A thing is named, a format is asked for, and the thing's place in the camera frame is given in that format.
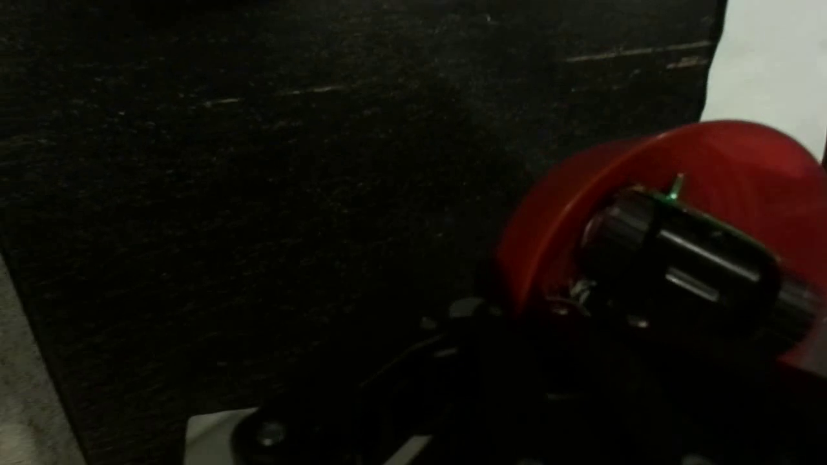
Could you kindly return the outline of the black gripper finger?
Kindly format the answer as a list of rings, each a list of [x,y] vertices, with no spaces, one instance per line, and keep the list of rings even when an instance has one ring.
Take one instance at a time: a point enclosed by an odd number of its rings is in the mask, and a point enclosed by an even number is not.
[[[643,187],[586,222],[578,268],[599,320],[670,339],[796,346],[820,313],[768,245]]]

